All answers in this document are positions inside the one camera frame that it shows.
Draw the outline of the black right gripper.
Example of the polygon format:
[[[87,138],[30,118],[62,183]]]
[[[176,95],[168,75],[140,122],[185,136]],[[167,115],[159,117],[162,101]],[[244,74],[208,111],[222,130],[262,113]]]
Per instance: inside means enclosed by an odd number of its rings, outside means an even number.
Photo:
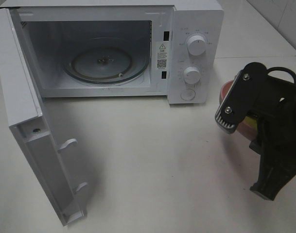
[[[251,148],[261,155],[258,180],[250,191],[274,201],[296,175],[296,83],[266,76],[247,115],[257,117]]]

